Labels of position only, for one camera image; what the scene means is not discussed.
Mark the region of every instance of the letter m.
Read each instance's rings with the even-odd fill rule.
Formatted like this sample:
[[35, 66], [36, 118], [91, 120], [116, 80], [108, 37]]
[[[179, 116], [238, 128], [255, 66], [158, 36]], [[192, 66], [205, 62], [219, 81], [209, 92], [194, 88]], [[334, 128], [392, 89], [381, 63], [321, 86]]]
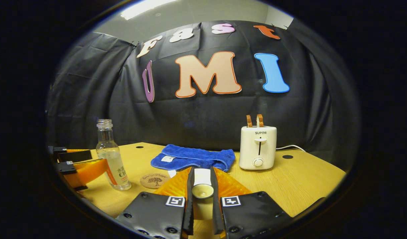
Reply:
[[196, 89], [191, 87], [194, 80], [199, 90], [206, 94], [215, 76], [217, 83], [212, 89], [217, 94], [234, 94], [242, 90], [237, 83], [233, 69], [234, 53], [219, 51], [212, 55], [208, 66], [204, 66], [195, 56], [182, 56], [175, 60], [179, 65], [179, 90], [175, 95], [178, 98], [191, 97], [196, 94]]

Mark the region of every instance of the blue towel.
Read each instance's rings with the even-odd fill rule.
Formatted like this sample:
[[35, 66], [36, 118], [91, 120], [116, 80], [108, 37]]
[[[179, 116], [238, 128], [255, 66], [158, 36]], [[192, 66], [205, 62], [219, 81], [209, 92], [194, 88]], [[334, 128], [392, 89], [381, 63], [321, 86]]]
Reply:
[[181, 170], [190, 166], [207, 169], [214, 167], [227, 172], [235, 159], [236, 156], [231, 149], [210, 152], [198, 148], [167, 145], [162, 153], [152, 159], [150, 165], [165, 170]]

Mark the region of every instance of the table surface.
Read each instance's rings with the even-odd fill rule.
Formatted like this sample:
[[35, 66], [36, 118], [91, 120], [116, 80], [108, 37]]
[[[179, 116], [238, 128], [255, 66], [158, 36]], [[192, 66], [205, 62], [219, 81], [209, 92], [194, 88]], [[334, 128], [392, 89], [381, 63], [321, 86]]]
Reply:
[[[119, 147], [128, 178], [132, 184], [127, 191], [112, 189], [104, 175], [87, 183], [82, 194], [103, 212], [116, 218], [140, 192], [154, 192], [140, 184], [146, 174], [166, 174], [154, 168], [150, 161], [161, 153], [164, 146], [136, 143]], [[97, 159], [95, 150], [91, 150]], [[267, 170], [243, 170], [239, 167], [238, 152], [229, 172], [234, 179], [252, 192], [265, 191], [291, 217], [305, 210], [321, 197], [329, 195], [345, 176], [345, 172], [330, 163], [299, 149], [276, 151], [274, 166]], [[219, 238], [212, 234], [212, 220], [195, 220], [194, 235], [190, 239]]]

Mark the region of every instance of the white cable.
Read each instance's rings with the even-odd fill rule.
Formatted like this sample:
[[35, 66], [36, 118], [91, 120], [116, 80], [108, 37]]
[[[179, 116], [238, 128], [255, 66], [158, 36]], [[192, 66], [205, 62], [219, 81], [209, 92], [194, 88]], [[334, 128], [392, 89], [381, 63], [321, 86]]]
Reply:
[[282, 147], [282, 148], [288, 148], [288, 147], [291, 147], [291, 146], [297, 147], [297, 148], [299, 148], [300, 150], [302, 150], [302, 151], [305, 152], [305, 150], [303, 150], [301, 147], [298, 147], [298, 146], [296, 146], [296, 145], [288, 145], [288, 146], [285, 146], [285, 147]]

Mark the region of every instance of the power cord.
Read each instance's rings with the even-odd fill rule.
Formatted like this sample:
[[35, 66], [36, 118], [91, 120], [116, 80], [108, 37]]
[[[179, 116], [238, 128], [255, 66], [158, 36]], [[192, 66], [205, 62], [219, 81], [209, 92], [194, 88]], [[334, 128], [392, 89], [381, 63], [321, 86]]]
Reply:
[[288, 145], [288, 146], [281, 147], [281, 148], [276, 148], [276, 149], [283, 149], [283, 148], [289, 148], [289, 147], [296, 147], [296, 148], [299, 148], [300, 150], [302, 150], [302, 151], [305, 152], [305, 150], [303, 150], [301, 147], [298, 147], [298, 146], [296, 146], [296, 145]]

